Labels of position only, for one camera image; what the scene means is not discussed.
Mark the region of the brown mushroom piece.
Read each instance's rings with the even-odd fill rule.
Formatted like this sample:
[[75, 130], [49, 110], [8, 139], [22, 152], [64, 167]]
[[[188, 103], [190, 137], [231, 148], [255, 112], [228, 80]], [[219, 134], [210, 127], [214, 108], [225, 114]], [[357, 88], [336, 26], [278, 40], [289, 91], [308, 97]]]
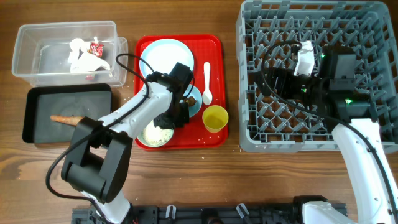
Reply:
[[196, 99], [193, 96], [189, 96], [185, 99], [185, 102], [188, 104], [189, 107], [194, 106], [196, 104]]

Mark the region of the small light blue plate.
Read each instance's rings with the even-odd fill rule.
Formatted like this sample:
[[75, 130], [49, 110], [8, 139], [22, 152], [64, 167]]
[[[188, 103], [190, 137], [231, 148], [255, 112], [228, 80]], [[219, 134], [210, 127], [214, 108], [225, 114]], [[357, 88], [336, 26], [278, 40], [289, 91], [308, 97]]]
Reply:
[[186, 98], [188, 98], [189, 96], [193, 96], [197, 101], [194, 106], [188, 107], [189, 117], [192, 118], [200, 111], [201, 105], [203, 103], [202, 94], [200, 93], [200, 91], [198, 90], [197, 87], [189, 84], [188, 88], [186, 89], [186, 91], [183, 95], [186, 96]]

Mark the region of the white plastic spoon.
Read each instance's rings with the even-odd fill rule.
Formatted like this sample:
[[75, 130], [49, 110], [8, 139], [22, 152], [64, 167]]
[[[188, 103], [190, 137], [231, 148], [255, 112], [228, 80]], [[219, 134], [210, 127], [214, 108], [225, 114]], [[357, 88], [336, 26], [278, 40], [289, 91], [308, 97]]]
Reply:
[[205, 62], [203, 65], [203, 74], [205, 79], [205, 90], [202, 94], [202, 100], [205, 105], [210, 105], [213, 99], [213, 95], [210, 91], [210, 74], [211, 74], [211, 64], [210, 62]]

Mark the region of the yellow plastic cup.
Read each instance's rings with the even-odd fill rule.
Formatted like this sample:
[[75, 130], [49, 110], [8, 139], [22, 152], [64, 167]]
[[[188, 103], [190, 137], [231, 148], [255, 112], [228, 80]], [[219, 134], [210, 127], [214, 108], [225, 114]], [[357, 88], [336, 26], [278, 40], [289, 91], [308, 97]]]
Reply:
[[219, 105], [207, 107], [202, 114], [203, 124], [211, 133], [220, 132], [228, 123], [228, 112]]

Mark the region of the red snack wrapper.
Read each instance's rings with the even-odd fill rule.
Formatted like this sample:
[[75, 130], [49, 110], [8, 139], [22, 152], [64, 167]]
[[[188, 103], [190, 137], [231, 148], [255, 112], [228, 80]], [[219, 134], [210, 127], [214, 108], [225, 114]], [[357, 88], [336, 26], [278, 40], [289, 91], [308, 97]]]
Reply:
[[89, 48], [87, 50], [89, 54], [93, 54], [98, 58], [102, 57], [103, 51], [104, 51], [104, 44], [99, 44], [95, 42], [90, 42]]

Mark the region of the white napkin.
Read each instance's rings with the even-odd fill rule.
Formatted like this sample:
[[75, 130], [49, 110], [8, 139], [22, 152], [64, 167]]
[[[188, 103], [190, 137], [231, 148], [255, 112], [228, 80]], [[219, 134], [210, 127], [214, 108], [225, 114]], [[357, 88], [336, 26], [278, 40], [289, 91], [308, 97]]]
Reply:
[[81, 38], [73, 39], [70, 43], [71, 52], [69, 53], [68, 63], [70, 64], [71, 73], [94, 72], [96, 70], [110, 70], [110, 64], [87, 52], [90, 42], [86, 42]]

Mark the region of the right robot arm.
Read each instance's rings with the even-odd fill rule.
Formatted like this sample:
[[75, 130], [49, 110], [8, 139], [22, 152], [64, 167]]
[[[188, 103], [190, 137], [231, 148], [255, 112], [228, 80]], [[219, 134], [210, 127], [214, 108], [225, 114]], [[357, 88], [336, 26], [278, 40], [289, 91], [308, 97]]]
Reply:
[[376, 107], [368, 95], [355, 92], [355, 52], [325, 46], [314, 77], [311, 43], [290, 40], [280, 45], [290, 46], [297, 64], [293, 70], [261, 65], [253, 74], [258, 89], [326, 121], [345, 161], [359, 223], [397, 223], [397, 184], [381, 142]]

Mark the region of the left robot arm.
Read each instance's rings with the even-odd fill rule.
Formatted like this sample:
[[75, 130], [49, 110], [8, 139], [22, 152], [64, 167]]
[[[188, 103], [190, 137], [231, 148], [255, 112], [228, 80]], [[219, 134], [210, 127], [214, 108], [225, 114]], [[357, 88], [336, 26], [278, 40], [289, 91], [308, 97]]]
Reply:
[[144, 77], [141, 91], [118, 110], [97, 121], [85, 117], [77, 124], [61, 177], [90, 200], [104, 222], [132, 221], [132, 205], [121, 190], [132, 142], [150, 123], [175, 129], [189, 122], [183, 96], [192, 79], [190, 67], [176, 63], [168, 74]]

